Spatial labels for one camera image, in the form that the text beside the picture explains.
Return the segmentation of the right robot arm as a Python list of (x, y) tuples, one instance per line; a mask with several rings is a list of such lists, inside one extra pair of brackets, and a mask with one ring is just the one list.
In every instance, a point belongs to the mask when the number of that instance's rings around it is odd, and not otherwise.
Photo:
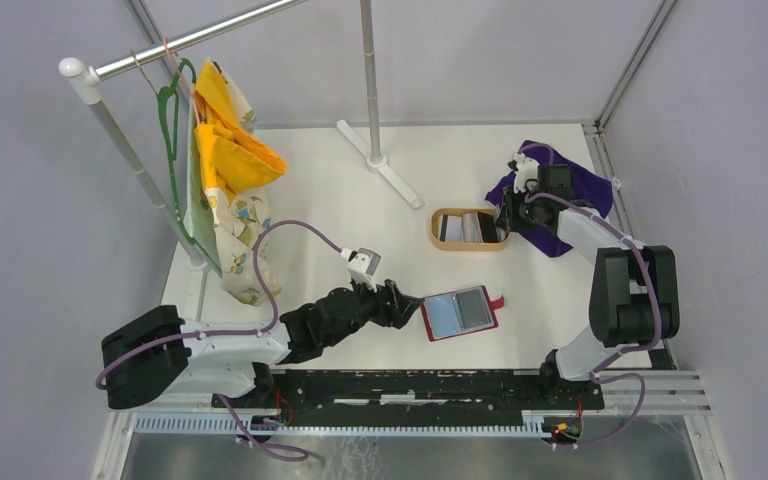
[(513, 178), (502, 189), (498, 226), (508, 233), (544, 231), (593, 266), (588, 324), (548, 355), (551, 372), (537, 382), (540, 400), (562, 408), (577, 396), (577, 382), (593, 380), (621, 356), (647, 351), (678, 333), (675, 254), (611, 225), (576, 194), (571, 166), (522, 157), (508, 167)]

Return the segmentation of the oval wooden tray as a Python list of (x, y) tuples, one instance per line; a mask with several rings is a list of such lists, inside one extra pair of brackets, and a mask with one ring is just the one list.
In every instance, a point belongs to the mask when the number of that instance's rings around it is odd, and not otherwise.
[(432, 243), (444, 251), (500, 251), (510, 234), (499, 228), (496, 220), (493, 208), (438, 209), (430, 220)]

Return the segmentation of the red card holder wallet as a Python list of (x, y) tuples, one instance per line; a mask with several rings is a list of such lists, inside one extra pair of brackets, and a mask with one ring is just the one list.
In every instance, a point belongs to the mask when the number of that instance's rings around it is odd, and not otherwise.
[(493, 299), (485, 286), (425, 297), (421, 312), (427, 338), (437, 342), (495, 329), (496, 312), (505, 305), (504, 296)]

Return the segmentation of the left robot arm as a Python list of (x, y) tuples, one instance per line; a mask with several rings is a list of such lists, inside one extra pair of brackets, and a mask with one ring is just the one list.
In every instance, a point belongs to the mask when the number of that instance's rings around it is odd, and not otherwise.
[(257, 366), (316, 359), (369, 323), (401, 329), (422, 304), (392, 280), (375, 288), (354, 283), (281, 314), (277, 335), (186, 320), (176, 306), (161, 305), (103, 338), (95, 386), (113, 410), (196, 394), (262, 407), (273, 397), (274, 381)]

